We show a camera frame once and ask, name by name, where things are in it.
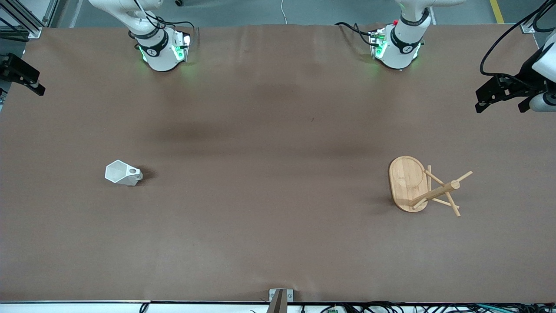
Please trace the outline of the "white faceted cup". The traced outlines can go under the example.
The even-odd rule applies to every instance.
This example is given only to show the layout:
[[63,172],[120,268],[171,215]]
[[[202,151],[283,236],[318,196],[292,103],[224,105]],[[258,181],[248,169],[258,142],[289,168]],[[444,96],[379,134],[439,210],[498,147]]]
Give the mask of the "white faceted cup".
[[136,186],[143,179],[143,172],[121,160],[115,160],[106,166],[104,177],[115,184]]

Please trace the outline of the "brown table cover sheet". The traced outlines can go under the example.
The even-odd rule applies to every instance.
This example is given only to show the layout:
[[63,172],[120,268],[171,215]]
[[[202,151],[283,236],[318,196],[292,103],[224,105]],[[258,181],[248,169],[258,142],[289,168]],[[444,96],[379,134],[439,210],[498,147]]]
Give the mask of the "brown table cover sheet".
[[[168,73],[122,28],[44,30],[44,96],[0,112],[0,300],[556,302],[556,113],[474,108],[506,29],[432,26],[396,71],[345,28],[200,28]],[[403,155],[473,172],[461,216],[395,206]]]

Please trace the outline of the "aluminium frame corner bracket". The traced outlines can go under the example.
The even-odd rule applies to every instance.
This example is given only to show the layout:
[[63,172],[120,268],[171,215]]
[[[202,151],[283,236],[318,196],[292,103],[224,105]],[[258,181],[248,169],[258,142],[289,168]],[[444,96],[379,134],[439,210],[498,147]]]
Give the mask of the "aluminium frame corner bracket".
[[550,33],[556,30],[556,22],[553,27],[541,27],[539,26],[540,20],[548,14],[550,10],[556,7],[556,0],[544,0],[538,8],[536,8],[532,13],[528,14],[526,18],[521,22],[521,26],[524,27],[524,32],[534,32],[534,33]]

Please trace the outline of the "aluminium frame profile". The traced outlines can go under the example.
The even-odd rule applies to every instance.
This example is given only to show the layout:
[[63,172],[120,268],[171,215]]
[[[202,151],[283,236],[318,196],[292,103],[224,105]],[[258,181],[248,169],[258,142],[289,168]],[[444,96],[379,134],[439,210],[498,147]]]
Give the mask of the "aluminium frame profile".
[[67,0],[0,0],[0,39],[27,42],[55,27]]

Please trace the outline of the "wooden cup rack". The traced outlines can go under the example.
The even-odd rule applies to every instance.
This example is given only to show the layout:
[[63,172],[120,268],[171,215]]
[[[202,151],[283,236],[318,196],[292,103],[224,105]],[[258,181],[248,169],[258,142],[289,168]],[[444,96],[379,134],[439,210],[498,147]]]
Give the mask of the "wooden cup rack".
[[432,173],[431,166],[425,167],[416,158],[403,155],[392,160],[388,168],[391,198],[399,210],[407,213],[422,212],[429,202],[436,202],[450,207],[455,216],[461,216],[460,206],[455,204],[451,193],[472,174],[469,171],[455,180],[443,182]]

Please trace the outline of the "white table edge rail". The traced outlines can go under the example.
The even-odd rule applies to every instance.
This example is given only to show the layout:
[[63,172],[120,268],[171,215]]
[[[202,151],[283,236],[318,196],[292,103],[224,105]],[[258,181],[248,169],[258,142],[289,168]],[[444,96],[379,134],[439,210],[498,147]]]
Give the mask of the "white table edge rail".
[[[266,313],[268,301],[60,300],[4,301],[0,313]],[[552,303],[292,302],[288,313],[556,313]]]

